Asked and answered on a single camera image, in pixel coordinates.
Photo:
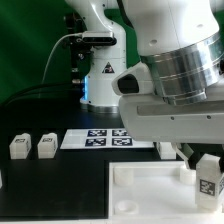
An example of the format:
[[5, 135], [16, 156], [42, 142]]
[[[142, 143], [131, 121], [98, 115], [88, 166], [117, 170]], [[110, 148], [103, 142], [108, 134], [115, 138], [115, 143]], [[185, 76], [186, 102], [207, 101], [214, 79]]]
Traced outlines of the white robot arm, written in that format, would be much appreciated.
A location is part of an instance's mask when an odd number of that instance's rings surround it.
[[139, 141], [224, 143], [224, 0], [65, 0], [93, 48], [83, 104]]

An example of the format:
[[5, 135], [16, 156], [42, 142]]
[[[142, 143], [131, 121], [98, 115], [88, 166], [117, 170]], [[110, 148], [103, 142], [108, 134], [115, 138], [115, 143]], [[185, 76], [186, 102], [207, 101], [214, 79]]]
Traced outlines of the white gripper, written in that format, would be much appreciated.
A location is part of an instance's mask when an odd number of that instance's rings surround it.
[[224, 143], [224, 101], [171, 106], [156, 96], [129, 95], [120, 98], [119, 109], [134, 140], [174, 142], [172, 148], [190, 170], [200, 154], [187, 143]]

